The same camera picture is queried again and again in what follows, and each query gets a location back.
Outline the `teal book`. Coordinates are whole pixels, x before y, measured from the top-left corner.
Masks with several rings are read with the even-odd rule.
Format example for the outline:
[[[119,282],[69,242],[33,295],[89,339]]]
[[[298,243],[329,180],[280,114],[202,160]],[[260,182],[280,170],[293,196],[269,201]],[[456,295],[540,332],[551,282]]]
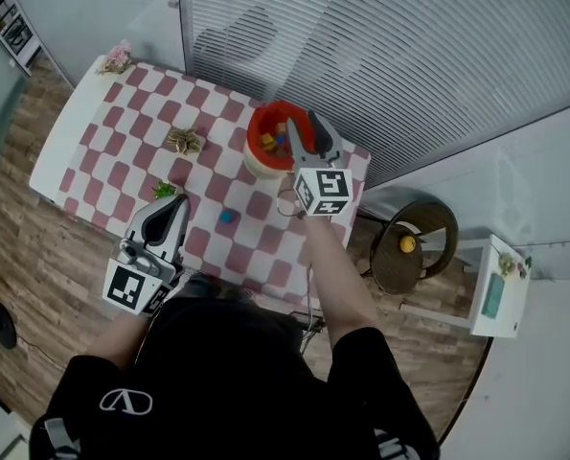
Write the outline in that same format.
[[[492,273],[481,309],[481,313],[489,319],[495,319],[499,312],[504,286],[503,277],[497,273]]]

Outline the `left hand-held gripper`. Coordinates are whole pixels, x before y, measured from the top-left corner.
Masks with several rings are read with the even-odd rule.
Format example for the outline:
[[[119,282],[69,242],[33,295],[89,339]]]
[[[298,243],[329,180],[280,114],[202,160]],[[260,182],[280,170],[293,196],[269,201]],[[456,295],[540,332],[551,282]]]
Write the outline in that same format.
[[[134,315],[157,313],[184,272],[180,246],[190,212],[181,194],[157,198],[135,213],[108,260],[103,300]]]

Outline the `small flower decoration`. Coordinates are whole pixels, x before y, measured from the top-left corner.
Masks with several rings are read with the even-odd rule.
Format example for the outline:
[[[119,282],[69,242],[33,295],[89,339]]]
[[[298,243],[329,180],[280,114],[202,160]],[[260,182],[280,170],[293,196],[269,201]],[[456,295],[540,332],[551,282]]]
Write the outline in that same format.
[[[521,280],[525,280],[532,269],[532,265],[533,258],[531,256],[527,256],[522,262],[520,262],[510,253],[501,253],[499,255],[499,272],[504,279],[515,274]]]

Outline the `person's right forearm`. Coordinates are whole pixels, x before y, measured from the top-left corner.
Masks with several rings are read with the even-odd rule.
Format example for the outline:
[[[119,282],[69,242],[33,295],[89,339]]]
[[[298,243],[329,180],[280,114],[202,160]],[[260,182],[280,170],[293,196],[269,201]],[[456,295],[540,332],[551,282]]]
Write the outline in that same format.
[[[309,259],[330,345],[347,334],[378,328],[375,301],[328,218],[306,217]]]

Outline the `white side table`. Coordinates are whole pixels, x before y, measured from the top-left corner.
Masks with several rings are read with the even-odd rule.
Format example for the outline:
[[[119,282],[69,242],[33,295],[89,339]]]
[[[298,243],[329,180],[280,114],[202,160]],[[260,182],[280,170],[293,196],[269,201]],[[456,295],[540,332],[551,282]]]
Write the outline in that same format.
[[[399,310],[421,318],[467,329],[473,335],[515,338],[523,316],[532,270],[530,270],[525,280],[521,280],[515,274],[506,279],[503,278],[505,286],[499,312],[495,319],[489,319],[481,313],[491,274],[497,273],[501,275],[498,266],[501,253],[510,253],[520,262],[527,257],[493,234],[483,239],[460,241],[458,243],[456,249],[457,258],[463,261],[467,266],[467,270],[476,277],[473,297],[467,316],[455,316],[404,303],[399,305]]]

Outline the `dark wicker chair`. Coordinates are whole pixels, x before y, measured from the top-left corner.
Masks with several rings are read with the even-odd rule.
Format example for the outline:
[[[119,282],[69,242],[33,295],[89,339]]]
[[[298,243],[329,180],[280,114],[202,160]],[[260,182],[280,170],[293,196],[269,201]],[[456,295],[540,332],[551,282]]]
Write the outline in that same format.
[[[389,294],[411,292],[419,281],[439,275],[455,256],[459,240],[458,222],[450,208],[440,200],[413,201],[388,220],[364,213],[358,216],[381,225],[370,245],[367,273]],[[440,257],[433,264],[426,265],[423,238],[441,230],[445,232],[445,241],[439,244]],[[406,235],[414,236],[417,243],[416,249],[409,254],[399,249],[399,240]]]

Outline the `person's black shirt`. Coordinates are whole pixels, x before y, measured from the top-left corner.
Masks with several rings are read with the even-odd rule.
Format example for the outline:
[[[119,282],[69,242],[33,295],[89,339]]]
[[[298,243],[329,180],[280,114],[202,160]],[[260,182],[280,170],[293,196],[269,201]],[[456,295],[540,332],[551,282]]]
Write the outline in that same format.
[[[439,460],[383,334],[348,333],[316,378],[285,327],[237,302],[178,298],[120,370],[73,357],[31,460]]]

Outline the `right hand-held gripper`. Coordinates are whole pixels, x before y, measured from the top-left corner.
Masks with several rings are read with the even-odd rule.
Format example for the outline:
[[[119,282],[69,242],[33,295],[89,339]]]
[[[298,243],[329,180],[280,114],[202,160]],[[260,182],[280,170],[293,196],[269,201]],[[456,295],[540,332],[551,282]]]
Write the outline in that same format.
[[[288,118],[285,123],[294,161],[293,190],[307,216],[337,216],[353,202],[352,171],[344,167],[341,138],[329,120],[313,110],[308,111],[308,119],[313,134],[311,156],[294,120]]]

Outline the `person's shoe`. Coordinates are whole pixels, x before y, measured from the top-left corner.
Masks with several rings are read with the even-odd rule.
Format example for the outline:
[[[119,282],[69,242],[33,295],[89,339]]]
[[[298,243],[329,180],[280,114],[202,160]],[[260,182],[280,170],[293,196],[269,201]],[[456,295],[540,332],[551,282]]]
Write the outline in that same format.
[[[196,272],[184,284],[180,294],[187,298],[215,299],[218,287],[210,275]]]
[[[238,303],[254,305],[255,301],[252,293],[245,288],[235,287],[229,288],[225,293],[225,298]]]

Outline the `black metal frame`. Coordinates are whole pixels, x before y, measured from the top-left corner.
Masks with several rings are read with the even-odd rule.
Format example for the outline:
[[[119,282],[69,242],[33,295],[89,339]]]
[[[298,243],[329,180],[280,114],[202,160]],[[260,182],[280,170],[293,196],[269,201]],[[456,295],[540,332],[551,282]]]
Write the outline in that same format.
[[[289,314],[302,331],[300,352],[303,355],[310,341],[326,328],[326,321],[320,311],[309,308],[305,311],[295,310]]]

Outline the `person's left shoe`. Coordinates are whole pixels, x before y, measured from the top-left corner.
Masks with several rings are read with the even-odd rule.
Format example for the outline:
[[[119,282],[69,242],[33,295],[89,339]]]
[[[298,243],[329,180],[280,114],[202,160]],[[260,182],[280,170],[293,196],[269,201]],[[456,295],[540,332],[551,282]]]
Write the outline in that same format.
[[[187,298],[215,299],[218,287],[210,275],[196,272],[184,284],[180,294]]]

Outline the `brown succulent potted plant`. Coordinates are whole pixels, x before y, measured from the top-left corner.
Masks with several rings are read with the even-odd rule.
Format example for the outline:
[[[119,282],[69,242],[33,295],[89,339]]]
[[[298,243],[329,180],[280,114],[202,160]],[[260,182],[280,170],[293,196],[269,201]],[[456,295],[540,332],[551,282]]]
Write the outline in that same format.
[[[194,127],[183,129],[173,127],[168,133],[167,143],[182,155],[199,153],[201,150],[201,141]]]

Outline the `white window blinds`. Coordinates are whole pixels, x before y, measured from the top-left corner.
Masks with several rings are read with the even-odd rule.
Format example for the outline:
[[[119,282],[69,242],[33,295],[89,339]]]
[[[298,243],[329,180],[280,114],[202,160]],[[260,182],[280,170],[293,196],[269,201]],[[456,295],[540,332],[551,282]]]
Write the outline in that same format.
[[[570,0],[179,0],[188,71],[324,115],[370,184],[570,106]]]

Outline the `person's left forearm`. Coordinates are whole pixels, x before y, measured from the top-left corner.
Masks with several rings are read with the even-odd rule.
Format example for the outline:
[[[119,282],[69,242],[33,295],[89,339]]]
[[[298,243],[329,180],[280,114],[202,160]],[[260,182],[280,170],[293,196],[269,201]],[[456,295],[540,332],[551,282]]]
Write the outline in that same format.
[[[150,319],[122,310],[87,348],[86,354],[128,368],[138,356],[150,326]]]

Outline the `person's right shoe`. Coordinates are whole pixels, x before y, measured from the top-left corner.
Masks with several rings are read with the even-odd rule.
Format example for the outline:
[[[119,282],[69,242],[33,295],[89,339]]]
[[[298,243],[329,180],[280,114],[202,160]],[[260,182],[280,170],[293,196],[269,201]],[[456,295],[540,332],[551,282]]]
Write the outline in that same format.
[[[252,293],[245,288],[235,287],[229,288],[225,293],[225,298],[238,303],[254,305],[255,301]]]

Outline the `red and cream bucket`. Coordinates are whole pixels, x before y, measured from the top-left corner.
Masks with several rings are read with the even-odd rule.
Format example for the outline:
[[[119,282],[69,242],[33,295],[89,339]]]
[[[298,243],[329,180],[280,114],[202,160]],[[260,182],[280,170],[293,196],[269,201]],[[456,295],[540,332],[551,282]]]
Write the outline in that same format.
[[[246,167],[260,178],[279,178],[289,173],[293,167],[290,145],[287,138],[289,156],[276,158],[266,154],[261,148],[261,137],[265,133],[278,134],[277,124],[286,123],[292,118],[296,123],[304,146],[313,151],[313,134],[308,113],[302,108],[286,101],[276,101],[258,107],[253,113],[246,132],[244,162]]]

